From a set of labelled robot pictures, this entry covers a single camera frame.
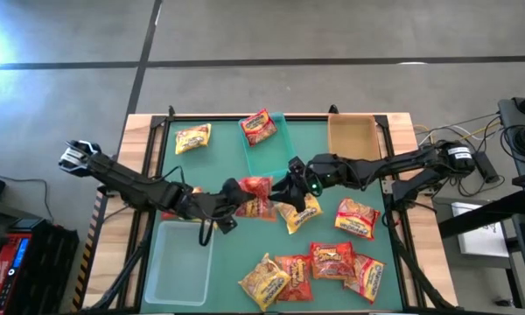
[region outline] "concrete floor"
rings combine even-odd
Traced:
[[[0,63],[139,61],[153,5],[0,0]],[[525,0],[165,0],[150,60],[511,55],[525,55]],[[71,177],[56,162],[67,139],[116,152],[136,73],[0,70],[0,172],[46,179],[56,221],[80,237],[96,182]],[[323,112],[334,103],[345,112],[410,112],[414,123],[435,127],[494,113],[499,99],[513,96],[525,96],[525,62],[152,68],[136,112],[164,113],[170,104],[180,113]],[[508,181],[516,175],[497,141],[488,142],[488,154]],[[466,183],[474,187],[479,178]],[[507,182],[476,199],[514,190]],[[9,183],[4,201],[46,216],[42,193],[39,185]],[[441,195],[458,196],[450,187]],[[466,309],[525,313],[494,310],[491,300],[500,293],[471,289],[497,272],[459,266],[451,273]],[[495,287],[505,294],[503,280]]]

